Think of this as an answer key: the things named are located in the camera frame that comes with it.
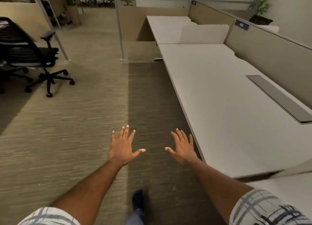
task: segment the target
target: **hand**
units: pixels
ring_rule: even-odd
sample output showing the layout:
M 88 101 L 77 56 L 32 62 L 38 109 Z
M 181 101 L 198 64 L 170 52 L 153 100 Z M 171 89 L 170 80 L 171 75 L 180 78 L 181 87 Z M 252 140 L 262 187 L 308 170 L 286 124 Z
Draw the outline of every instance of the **hand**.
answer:
M 108 152 L 108 161 L 117 164 L 119 167 L 125 166 L 139 156 L 145 149 L 139 149 L 136 152 L 132 152 L 132 141 L 135 136 L 135 130 L 128 138 L 129 126 L 122 127 L 119 132 L 117 140 L 115 140 L 115 132 L 113 131 L 111 136 L 111 149 Z
M 171 132 L 174 137 L 174 142 L 176 145 L 176 152 L 172 148 L 166 147 L 165 150 L 169 151 L 172 156 L 181 164 L 190 163 L 197 160 L 197 155 L 193 148 L 193 136 L 190 134 L 190 142 L 186 134 L 179 129 L 176 129 L 177 133 Z

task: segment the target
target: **foot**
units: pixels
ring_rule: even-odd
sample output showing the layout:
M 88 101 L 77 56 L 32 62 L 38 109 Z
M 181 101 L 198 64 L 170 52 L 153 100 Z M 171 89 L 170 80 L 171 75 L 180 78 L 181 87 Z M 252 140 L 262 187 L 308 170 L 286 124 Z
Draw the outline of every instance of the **foot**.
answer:
M 143 191 L 140 189 L 136 191 L 132 196 L 133 211 L 137 211 L 139 209 L 143 213 L 143 202 Z

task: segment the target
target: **left hand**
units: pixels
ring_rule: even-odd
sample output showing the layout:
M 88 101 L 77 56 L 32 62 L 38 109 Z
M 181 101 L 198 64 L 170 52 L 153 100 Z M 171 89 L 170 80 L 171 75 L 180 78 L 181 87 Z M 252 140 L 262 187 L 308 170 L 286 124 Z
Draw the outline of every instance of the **left hand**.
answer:
M 135 130 L 130 134 L 129 138 L 128 133 L 129 126 L 127 125 L 126 128 L 124 126 L 122 127 L 117 140 L 115 140 L 114 131 L 111 136 L 111 149 L 108 152 L 108 161 L 117 164 L 119 167 L 127 165 L 141 153 L 146 151 L 142 148 L 132 152 L 131 144 L 135 136 Z

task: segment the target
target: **right hand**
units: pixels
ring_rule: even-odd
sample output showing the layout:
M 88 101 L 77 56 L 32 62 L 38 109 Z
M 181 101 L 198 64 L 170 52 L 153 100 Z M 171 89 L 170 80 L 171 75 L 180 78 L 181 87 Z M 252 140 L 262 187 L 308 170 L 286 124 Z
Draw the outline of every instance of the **right hand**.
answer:
M 193 136 L 190 134 L 188 137 L 186 134 L 179 129 L 176 129 L 177 133 L 171 132 L 174 137 L 174 142 L 176 145 L 176 152 L 172 148 L 166 147 L 165 150 L 169 151 L 171 155 L 181 164 L 190 163 L 197 160 L 197 155 L 193 148 Z

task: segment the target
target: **desk number plate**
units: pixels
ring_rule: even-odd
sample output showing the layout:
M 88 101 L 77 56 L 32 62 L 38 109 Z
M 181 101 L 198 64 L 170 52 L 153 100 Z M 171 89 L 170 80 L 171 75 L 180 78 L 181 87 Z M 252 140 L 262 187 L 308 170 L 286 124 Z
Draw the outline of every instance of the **desk number plate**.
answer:
M 245 23 L 245 22 L 243 22 L 241 20 L 236 20 L 234 25 L 236 25 L 236 26 L 238 26 L 238 27 L 240 27 L 240 28 L 242 28 L 243 30 L 246 30 L 246 31 L 248 31 L 249 28 L 250 28 L 250 24 L 247 24 L 247 23 Z

